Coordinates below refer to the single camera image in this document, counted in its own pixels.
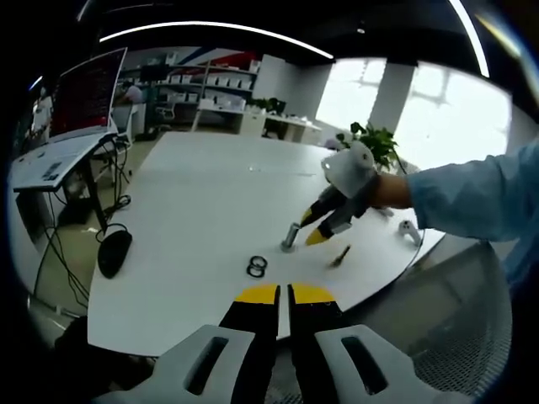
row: person's hand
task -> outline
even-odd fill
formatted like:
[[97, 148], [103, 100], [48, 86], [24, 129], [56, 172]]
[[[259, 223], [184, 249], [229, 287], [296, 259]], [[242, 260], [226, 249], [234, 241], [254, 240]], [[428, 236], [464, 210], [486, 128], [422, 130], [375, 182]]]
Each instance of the person's hand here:
[[406, 176], [380, 174], [380, 182], [371, 197], [371, 206], [407, 209], [412, 207], [412, 198]]

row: computer mouse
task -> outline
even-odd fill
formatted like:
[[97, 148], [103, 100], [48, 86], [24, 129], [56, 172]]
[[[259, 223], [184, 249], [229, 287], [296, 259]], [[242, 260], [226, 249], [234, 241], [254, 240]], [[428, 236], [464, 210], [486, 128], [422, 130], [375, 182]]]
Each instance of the computer mouse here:
[[112, 279], [120, 271], [133, 236], [126, 230], [115, 231], [107, 236], [99, 246], [98, 266], [101, 274]]

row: white table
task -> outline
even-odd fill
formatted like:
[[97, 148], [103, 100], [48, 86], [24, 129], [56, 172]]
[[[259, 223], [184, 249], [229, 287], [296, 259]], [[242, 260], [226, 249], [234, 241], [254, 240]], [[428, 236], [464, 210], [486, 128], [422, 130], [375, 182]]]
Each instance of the white table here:
[[[327, 288], [347, 310], [400, 275], [416, 252], [397, 234], [412, 210], [386, 218], [374, 210], [351, 229], [294, 253], [279, 249], [293, 221], [328, 185], [315, 146], [218, 134], [169, 132], [126, 190], [132, 203], [113, 222], [133, 243], [121, 271], [93, 274], [88, 342], [114, 351], [158, 356], [204, 324], [218, 324], [250, 286], [281, 285], [281, 338], [290, 334], [286, 285]], [[302, 230], [301, 246], [316, 224]], [[443, 233], [427, 231], [421, 258]], [[339, 268], [328, 263], [352, 244]], [[248, 260], [268, 260], [263, 279], [245, 273]]]
[[200, 116], [202, 112], [218, 112], [224, 114], [233, 114], [239, 116], [241, 123], [239, 125], [239, 135], [261, 137], [264, 133], [264, 126], [267, 120], [282, 122], [287, 124], [285, 141], [295, 143], [307, 143], [316, 145], [320, 141], [322, 129], [313, 125], [310, 122], [299, 120], [297, 118], [286, 118], [283, 116], [272, 114], [255, 114], [249, 111], [240, 111], [237, 109], [222, 109], [216, 106], [199, 106], [196, 110], [195, 119], [191, 126], [191, 131], [195, 132], [198, 129]]
[[[9, 184], [15, 192], [21, 190], [56, 191], [65, 177], [112, 132], [73, 137], [45, 144], [13, 161]], [[45, 177], [49, 168], [50, 175]]]

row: person's arm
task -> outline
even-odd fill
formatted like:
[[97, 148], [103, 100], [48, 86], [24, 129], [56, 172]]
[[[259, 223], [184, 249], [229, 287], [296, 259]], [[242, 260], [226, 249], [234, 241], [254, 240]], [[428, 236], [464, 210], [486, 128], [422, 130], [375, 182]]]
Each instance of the person's arm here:
[[514, 155], [382, 175], [374, 206], [415, 209], [419, 228], [490, 241], [517, 238], [539, 205], [539, 143]]

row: person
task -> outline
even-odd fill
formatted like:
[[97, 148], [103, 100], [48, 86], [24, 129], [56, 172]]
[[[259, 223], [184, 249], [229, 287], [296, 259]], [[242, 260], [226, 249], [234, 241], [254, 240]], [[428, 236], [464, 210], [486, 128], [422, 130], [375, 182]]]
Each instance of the person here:
[[493, 242], [519, 239], [504, 261], [513, 313], [510, 356], [482, 402], [533, 397], [530, 378], [536, 374], [533, 351], [539, 341], [539, 141], [482, 162], [403, 177], [382, 174], [371, 205], [412, 207], [420, 229]]
[[34, 121], [32, 131], [35, 133], [39, 142], [49, 140], [49, 130], [52, 118], [52, 98], [47, 94], [45, 87], [40, 90], [40, 98], [37, 101], [34, 112]]
[[142, 104], [144, 102], [142, 90], [132, 82], [123, 82], [121, 89], [123, 93], [117, 96], [116, 105]]

